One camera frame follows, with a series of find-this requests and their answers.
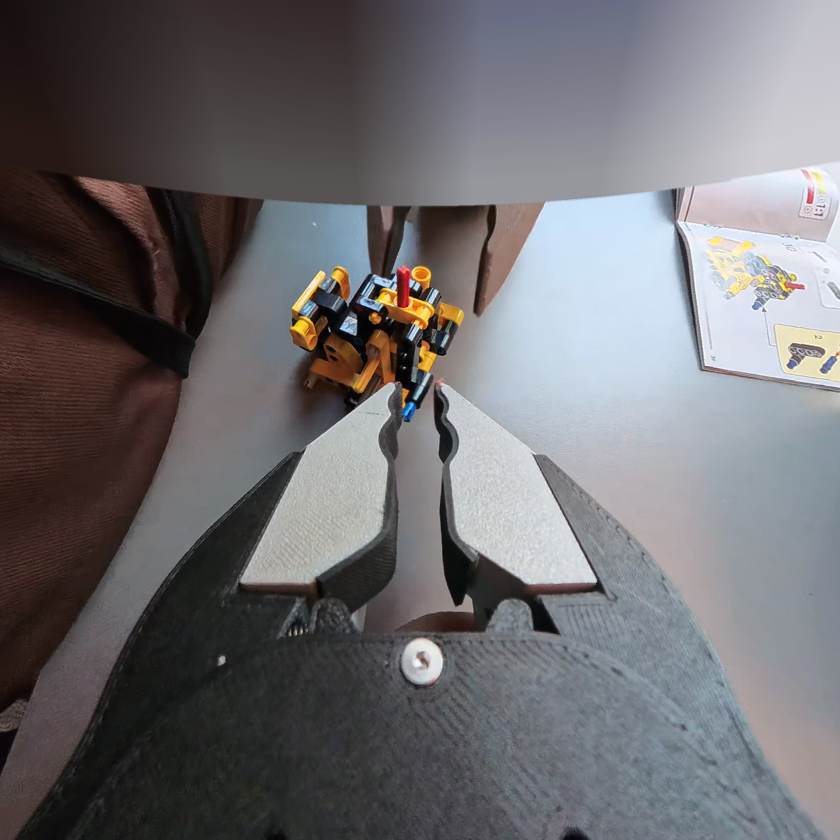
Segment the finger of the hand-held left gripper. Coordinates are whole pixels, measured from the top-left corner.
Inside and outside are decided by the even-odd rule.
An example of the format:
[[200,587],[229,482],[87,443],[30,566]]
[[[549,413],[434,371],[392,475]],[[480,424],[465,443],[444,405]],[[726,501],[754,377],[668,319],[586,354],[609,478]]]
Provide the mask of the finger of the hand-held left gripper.
[[367,243],[373,274],[388,277],[393,273],[411,210],[411,206],[366,207]]
[[467,253],[476,278],[473,312],[482,316],[503,288],[528,241],[543,205],[420,206],[422,249],[448,244]]

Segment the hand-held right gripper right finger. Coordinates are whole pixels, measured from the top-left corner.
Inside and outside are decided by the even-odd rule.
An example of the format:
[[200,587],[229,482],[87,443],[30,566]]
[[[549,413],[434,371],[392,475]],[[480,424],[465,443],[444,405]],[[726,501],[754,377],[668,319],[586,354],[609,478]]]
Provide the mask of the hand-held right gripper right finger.
[[536,455],[450,385],[434,394],[440,527],[453,602],[595,591],[598,580]]

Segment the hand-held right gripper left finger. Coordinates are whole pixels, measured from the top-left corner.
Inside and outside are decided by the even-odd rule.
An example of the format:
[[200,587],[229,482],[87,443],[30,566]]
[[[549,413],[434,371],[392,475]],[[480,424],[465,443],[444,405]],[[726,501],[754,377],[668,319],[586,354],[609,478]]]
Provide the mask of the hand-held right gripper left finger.
[[382,387],[300,454],[251,550],[245,592],[334,598],[364,609],[396,567],[403,391]]

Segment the yellow lego bulldozer model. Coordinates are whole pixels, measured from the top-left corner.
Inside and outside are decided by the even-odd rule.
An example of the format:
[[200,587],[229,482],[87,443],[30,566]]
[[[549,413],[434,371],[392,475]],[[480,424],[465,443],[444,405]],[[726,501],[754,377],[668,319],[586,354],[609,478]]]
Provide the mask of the yellow lego bulldozer model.
[[384,386],[403,387],[446,356],[464,319],[432,284],[425,266],[368,275],[356,291],[337,266],[320,271],[291,310],[290,336],[312,354],[303,386],[339,388],[355,408]]

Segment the lego instruction booklet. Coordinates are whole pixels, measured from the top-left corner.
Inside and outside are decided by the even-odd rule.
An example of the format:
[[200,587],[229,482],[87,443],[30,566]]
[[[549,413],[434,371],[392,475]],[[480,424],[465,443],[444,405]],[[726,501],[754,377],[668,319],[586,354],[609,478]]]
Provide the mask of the lego instruction booklet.
[[838,392],[838,163],[675,193],[703,370]]

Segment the person in brown shirt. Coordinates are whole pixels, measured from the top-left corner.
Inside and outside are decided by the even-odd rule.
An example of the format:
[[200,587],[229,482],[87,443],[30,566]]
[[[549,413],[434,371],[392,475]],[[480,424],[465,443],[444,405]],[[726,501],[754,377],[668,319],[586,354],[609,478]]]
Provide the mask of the person in brown shirt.
[[2,165],[4,732],[140,508],[262,205]]

